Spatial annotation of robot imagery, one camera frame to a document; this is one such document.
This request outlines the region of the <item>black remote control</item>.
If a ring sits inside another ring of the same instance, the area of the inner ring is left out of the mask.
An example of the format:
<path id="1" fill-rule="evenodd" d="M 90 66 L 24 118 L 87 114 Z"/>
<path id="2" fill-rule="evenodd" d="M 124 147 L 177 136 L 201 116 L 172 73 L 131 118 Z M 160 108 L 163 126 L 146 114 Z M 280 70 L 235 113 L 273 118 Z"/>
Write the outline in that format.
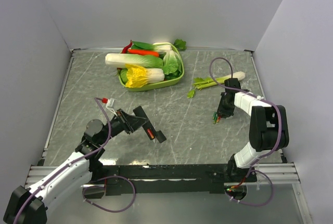
<path id="1" fill-rule="evenodd" d="M 143 129 L 145 131 L 145 133 L 147 134 L 147 136 L 149 137 L 150 140 L 154 140 L 154 139 L 157 139 L 159 143 L 163 143 L 164 141 L 166 141 L 166 136 L 163 134 L 163 132 L 161 130 L 159 131 L 156 131 L 155 128 L 153 127 L 152 123 L 150 121 L 148 121 L 147 123 L 145 123 L 143 125 Z M 154 139 L 151 139 L 148 132 L 147 132 L 147 129 L 150 129 L 154 135 Z"/>

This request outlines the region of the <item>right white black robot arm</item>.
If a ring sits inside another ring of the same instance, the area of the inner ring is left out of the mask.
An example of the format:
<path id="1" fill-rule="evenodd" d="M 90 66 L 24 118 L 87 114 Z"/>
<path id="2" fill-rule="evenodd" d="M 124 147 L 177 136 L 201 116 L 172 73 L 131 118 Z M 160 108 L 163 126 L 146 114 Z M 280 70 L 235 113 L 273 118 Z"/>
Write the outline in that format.
<path id="1" fill-rule="evenodd" d="M 249 141 L 228 161 L 227 175 L 232 181 L 240 181 L 260 159 L 289 145 L 289 131 L 286 109 L 242 90 L 237 78 L 228 78 L 221 93 L 221 99 L 214 121 L 234 115 L 235 108 L 243 110 L 250 117 Z"/>

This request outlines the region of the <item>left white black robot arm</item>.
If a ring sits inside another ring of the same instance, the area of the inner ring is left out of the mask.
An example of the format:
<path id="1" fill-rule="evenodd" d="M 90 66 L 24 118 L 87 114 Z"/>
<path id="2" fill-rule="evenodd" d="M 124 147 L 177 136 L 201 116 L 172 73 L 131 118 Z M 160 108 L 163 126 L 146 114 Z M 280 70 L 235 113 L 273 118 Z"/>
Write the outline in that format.
<path id="1" fill-rule="evenodd" d="M 104 146 L 121 132 L 135 132 L 149 118 L 141 106 L 129 115 L 119 109 L 107 123 L 88 122 L 80 144 L 57 168 L 28 188 L 17 187 L 11 194 L 3 221 L 5 223 L 47 223 L 48 216 L 81 185 L 98 183 L 103 177 L 100 157 Z"/>

